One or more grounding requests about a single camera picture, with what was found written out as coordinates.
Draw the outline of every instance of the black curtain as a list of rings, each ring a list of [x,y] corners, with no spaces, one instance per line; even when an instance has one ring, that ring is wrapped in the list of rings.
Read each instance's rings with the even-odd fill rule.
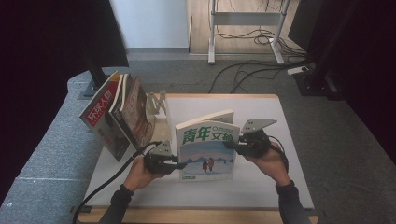
[[[1,1],[0,22],[3,201],[87,57],[100,67],[128,61],[108,0]]]

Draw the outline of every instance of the magazine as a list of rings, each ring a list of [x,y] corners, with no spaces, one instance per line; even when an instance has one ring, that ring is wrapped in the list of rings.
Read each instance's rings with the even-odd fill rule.
[[[119,72],[113,73],[79,115],[117,161],[121,160],[130,145],[120,127],[108,113],[115,99],[120,77]]]
[[[232,110],[224,117],[233,116]],[[221,112],[176,125],[177,154],[179,162],[187,166],[180,171],[181,181],[205,181],[232,179],[235,151],[224,142],[238,143],[240,128],[231,123],[212,119],[221,117]]]
[[[120,113],[134,134],[137,148],[148,144],[154,134],[155,119],[148,119],[146,102],[147,95],[141,85],[140,77],[136,77],[120,108]]]

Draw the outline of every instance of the gray floor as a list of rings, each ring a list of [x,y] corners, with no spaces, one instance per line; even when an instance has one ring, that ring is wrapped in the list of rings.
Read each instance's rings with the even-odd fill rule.
[[[208,92],[220,70],[247,57],[218,57],[208,65],[200,57],[180,60],[182,54],[168,61],[161,54],[136,55],[130,68],[106,72],[140,75],[146,91],[199,93]],[[228,93],[235,71],[224,73],[213,92]],[[69,80],[64,105],[1,206],[1,223],[71,222],[70,210],[83,200],[101,149],[78,118],[88,103],[78,96],[90,79],[83,73]],[[248,78],[242,86],[279,96],[319,223],[396,223],[396,167],[346,102],[301,96],[286,71],[274,80]]]

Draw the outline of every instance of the metal stand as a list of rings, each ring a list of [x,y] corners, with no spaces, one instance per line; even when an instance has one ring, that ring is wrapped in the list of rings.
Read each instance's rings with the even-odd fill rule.
[[[216,12],[216,0],[212,0],[210,12],[209,64],[215,63],[215,26],[216,25],[263,25],[277,26],[274,38],[270,39],[271,48],[278,63],[284,63],[277,47],[283,22],[285,21],[290,0],[285,0],[281,12]]]

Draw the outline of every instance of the cable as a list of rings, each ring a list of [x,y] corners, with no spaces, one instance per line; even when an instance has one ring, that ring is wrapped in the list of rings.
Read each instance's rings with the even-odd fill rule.
[[[88,197],[86,199],[84,199],[84,201],[82,201],[82,203],[79,205],[78,209],[76,210],[76,213],[73,216],[73,223],[76,224],[77,223],[77,218],[78,218],[78,214],[81,211],[81,208],[95,195],[97,194],[99,191],[101,191],[102,189],[104,189],[107,185],[109,185],[111,182],[113,182],[117,177],[119,177],[122,172],[125,171],[125,169],[129,166],[129,164],[131,164],[131,162],[134,160],[134,158],[136,158],[138,155],[143,154],[143,152],[146,150],[146,148],[148,148],[151,145],[156,145],[158,146],[161,142],[150,142],[147,145],[141,147],[139,150],[137,150],[134,155],[132,155],[131,158],[128,159],[127,162],[125,162],[122,167],[113,175],[111,176],[111,178],[109,178],[107,180],[107,182],[105,182],[103,185],[99,186],[96,190],[94,190],[90,195],[88,195]]]
[[[277,138],[275,138],[275,137],[273,137],[271,135],[267,135],[267,136],[270,137],[270,138],[274,138],[280,144],[280,147],[281,147],[283,153],[286,155],[285,148],[283,148],[282,143],[279,141],[279,139],[277,139]]]

